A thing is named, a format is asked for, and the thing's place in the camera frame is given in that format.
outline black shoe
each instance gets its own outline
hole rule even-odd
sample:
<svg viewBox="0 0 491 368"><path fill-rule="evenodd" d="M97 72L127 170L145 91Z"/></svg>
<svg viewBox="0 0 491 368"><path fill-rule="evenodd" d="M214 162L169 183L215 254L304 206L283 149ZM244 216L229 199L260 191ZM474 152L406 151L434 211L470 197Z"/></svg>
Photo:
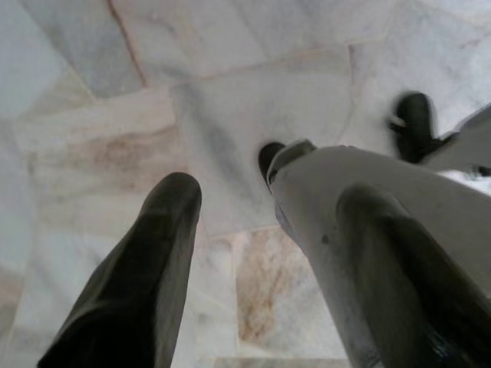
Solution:
<svg viewBox="0 0 491 368"><path fill-rule="evenodd" d="M402 160L420 163L426 156L450 142L433 138L433 113L430 98L421 93L403 96L397 103L389 128L394 132L395 145Z"/></svg>
<svg viewBox="0 0 491 368"><path fill-rule="evenodd" d="M201 206L198 182L168 175L95 269L39 368L170 366Z"/></svg>
<svg viewBox="0 0 491 368"><path fill-rule="evenodd" d="M271 142L266 144L259 151L259 158L258 158L259 170L261 170L261 175L264 181L266 182L266 185L268 185L268 180L266 178L266 176L268 175L268 169L271 166L271 163L275 158L276 153L278 153L283 148L285 148L285 145L283 143Z"/></svg>

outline leg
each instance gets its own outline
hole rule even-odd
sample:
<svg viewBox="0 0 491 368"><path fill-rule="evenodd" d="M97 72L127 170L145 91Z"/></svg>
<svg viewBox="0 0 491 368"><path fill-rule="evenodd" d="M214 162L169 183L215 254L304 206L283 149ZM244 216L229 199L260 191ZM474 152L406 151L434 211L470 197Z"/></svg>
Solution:
<svg viewBox="0 0 491 368"><path fill-rule="evenodd" d="M434 171L491 173L491 105L442 140L433 135L433 119L432 103L424 94L407 94L397 102L389 127L402 160Z"/></svg>
<svg viewBox="0 0 491 368"><path fill-rule="evenodd" d="M491 229L483 221L491 216L491 199L422 167L358 149L285 157L288 148L275 156L266 179L314 269L353 366L489 363L487 347L475 340L469 345L463 336L491 337L483 296L491 296ZM388 194L365 191L354 200L350 188L360 183ZM362 206L378 195L380 205ZM445 303L430 297L448 291L462 292L439 298ZM472 332L453 320L465 320ZM438 365L435 339L442 336L448 360ZM455 339L457 348L449 343Z"/></svg>
<svg viewBox="0 0 491 368"><path fill-rule="evenodd" d="M174 173L97 267L38 366L169 367L186 300L201 205L197 181Z"/></svg>

